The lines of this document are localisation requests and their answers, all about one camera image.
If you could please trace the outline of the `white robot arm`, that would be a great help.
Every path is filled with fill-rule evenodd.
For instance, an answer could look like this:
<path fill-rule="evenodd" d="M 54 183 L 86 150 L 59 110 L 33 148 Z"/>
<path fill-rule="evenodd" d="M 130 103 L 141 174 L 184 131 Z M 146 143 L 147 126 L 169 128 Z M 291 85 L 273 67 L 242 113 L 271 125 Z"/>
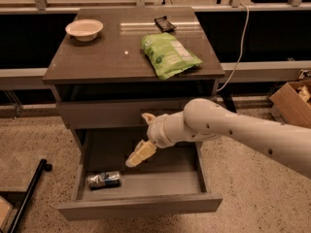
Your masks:
<path fill-rule="evenodd" d="M 139 142 L 125 165 L 135 167 L 158 149 L 180 142 L 204 142 L 227 136 L 311 178 L 311 129 L 251 116 L 241 116 L 207 100 L 193 99 L 175 114 L 143 113 L 146 141 Z"/>

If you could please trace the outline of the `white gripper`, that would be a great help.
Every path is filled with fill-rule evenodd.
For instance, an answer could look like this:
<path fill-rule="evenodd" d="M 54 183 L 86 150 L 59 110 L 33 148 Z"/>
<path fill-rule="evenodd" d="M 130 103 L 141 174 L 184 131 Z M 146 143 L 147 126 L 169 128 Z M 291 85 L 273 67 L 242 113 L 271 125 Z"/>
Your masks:
<path fill-rule="evenodd" d="M 176 118 L 173 115 L 154 116 L 143 113 L 141 117 L 148 124 L 147 136 L 149 141 L 141 140 L 138 143 L 133 153 L 125 161 L 125 165 L 129 168 L 138 166 L 154 155 L 156 147 L 165 149 L 176 144 L 176 141 L 171 138 L 173 130 L 176 129 Z"/>

